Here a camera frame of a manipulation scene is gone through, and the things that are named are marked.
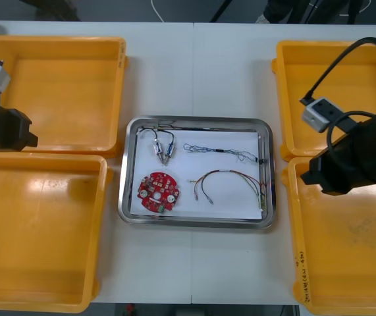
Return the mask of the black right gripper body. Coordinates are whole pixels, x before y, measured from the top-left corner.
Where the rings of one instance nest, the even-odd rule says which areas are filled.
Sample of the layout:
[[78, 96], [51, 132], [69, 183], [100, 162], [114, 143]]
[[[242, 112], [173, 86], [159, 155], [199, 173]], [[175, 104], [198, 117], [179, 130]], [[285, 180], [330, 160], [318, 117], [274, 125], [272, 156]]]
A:
[[333, 131], [327, 132], [327, 149], [321, 154], [321, 191], [330, 196], [345, 195], [354, 188], [376, 184], [355, 160], [353, 141], [344, 134], [332, 141]]

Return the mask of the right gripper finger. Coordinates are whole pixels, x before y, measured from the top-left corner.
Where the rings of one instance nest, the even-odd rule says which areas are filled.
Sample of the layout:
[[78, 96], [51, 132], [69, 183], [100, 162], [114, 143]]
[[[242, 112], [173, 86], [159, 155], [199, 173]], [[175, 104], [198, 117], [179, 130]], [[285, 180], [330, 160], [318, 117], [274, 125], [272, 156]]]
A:
[[322, 171], [323, 157], [314, 157], [309, 161], [309, 169], [301, 175], [302, 180], [323, 180], [324, 174]]
[[318, 186], [321, 192], [325, 192], [324, 188], [321, 185], [321, 178], [318, 174], [313, 174], [311, 172], [305, 172], [300, 176], [302, 181], [304, 182], [305, 185], [311, 186]]

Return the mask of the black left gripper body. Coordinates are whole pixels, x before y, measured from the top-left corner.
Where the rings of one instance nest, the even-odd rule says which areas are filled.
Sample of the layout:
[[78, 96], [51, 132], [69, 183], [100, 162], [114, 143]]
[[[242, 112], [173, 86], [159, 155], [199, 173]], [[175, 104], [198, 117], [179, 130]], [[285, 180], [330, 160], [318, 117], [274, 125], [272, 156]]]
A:
[[23, 141], [24, 127], [29, 127], [32, 121], [17, 109], [4, 109], [0, 111], [0, 149], [19, 151], [19, 144]]

